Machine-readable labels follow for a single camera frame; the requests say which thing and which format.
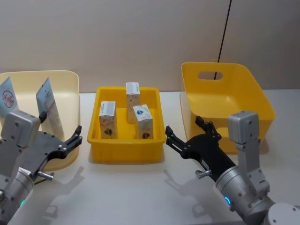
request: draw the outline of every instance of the small cardboard box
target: small cardboard box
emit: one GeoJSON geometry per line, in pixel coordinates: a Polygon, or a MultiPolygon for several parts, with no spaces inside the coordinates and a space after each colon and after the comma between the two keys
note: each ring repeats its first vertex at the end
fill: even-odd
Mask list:
{"type": "Polygon", "coordinates": [[[140,88],[139,83],[128,82],[126,83],[127,95],[127,120],[128,123],[135,122],[135,112],[133,106],[140,105],[140,88]]]}
{"type": "Polygon", "coordinates": [[[116,102],[101,102],[99,119],[101,137],[117,138],[116,102]]]}
{"type": "Polygon", "coordinates": [[[153,119],[147,105],[133,107],[135,113],[136,138],[153,139],[153,119]]]}

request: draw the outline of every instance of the yellow plastic basket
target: yellow plastic basket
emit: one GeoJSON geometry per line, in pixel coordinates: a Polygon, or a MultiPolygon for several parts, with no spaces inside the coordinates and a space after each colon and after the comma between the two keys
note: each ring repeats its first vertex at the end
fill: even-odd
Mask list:
{"type": "Polygon", "coordinates": [[[213,121],[221,134],[220,147],[236,154],[228,136],[228,117],[243,110],[259,115],[259,133],[263,140],[275,113],[263,90],[250,71],[234,63],[186,62],[182,64],[185,92],[180,95],[182,118],[187,139],[202,133],[195,124],[197,115],[213,121]],[[221,72],[219,80],[199,79],[201,72],[221,72]]]}
{"type": "Polygon", "coordinates": [[[136,139],[135,125],[127,122],[125,87],[101,87],[96,93],[93,115],[88,133],[91,156],[97,163],[154,163],[162,160],[165,128],[159,90],[140,88],[141,104],[147,104],[152,118],[154,139],[136,139]],[[99,111],[102,101],[116,101],[117,139],[102,139],[99,111]]]}

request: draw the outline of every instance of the white table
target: white table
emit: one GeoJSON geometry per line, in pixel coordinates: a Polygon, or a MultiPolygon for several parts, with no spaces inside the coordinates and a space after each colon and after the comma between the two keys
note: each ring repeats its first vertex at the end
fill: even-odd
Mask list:
{"type": "MultiPolygon", "coordinates": [[[[300,204],[300,90],[267,90],[277,118],[268,131],[261,166],[276,202],[300,204]]],[[[165,126],[185,140],[179,92],[161,93],[165,126]]],[[[78,159],[34,188],[9,225],[242,225],[199,166],[164,146],[152,165],[89,162],[87,133],[95,94],[81,94],[83,142],[78,159]]],[[[237,163],[237,157],[231,157],[237,163]]]]}

